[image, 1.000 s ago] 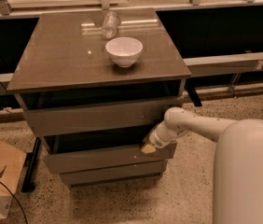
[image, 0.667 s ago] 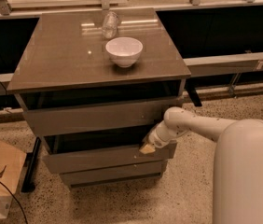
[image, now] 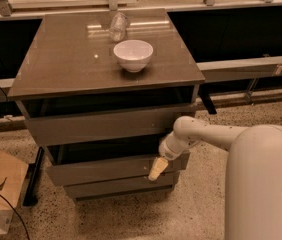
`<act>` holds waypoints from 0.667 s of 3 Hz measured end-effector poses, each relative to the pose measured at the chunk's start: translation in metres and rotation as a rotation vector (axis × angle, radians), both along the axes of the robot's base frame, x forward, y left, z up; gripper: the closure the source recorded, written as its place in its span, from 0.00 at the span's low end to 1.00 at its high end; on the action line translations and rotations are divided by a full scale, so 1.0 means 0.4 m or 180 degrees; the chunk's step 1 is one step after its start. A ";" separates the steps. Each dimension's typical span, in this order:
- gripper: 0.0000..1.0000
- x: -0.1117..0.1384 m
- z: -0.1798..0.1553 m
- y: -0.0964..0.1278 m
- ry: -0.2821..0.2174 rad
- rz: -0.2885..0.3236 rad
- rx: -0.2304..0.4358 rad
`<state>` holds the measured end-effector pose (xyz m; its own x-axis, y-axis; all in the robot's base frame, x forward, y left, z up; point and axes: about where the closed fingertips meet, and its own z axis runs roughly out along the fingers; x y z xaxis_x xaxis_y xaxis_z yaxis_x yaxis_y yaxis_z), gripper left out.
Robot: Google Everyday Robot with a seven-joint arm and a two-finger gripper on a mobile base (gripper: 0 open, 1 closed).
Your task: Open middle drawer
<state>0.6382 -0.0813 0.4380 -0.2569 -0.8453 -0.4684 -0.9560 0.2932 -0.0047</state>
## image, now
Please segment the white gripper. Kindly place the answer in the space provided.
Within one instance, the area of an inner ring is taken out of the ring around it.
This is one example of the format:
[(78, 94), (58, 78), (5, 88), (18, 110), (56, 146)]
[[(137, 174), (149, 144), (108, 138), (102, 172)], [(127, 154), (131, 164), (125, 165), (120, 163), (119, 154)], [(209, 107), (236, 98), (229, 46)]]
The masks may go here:
[(150, 181), (157, 180), (160, 174), (167, 168), (168, 161), (175, 160), (183, 152), (191, 149), (197, 144), (197, 140), (182, 139), (181, 137), (178, 137), (174, 131), (169, 133), (159, 144), (159, 155), (161, 157), (154, 160), (148, 179)]

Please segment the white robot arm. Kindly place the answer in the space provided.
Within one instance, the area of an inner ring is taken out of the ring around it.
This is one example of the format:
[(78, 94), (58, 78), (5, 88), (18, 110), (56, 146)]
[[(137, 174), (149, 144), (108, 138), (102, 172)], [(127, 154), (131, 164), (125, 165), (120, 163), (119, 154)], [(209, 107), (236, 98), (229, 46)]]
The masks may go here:
[(212, 125), (178, 118), (159, 145), (148, 179), (199, 142), (228, 152), (225, 240), (282, 240), (282, 126)]

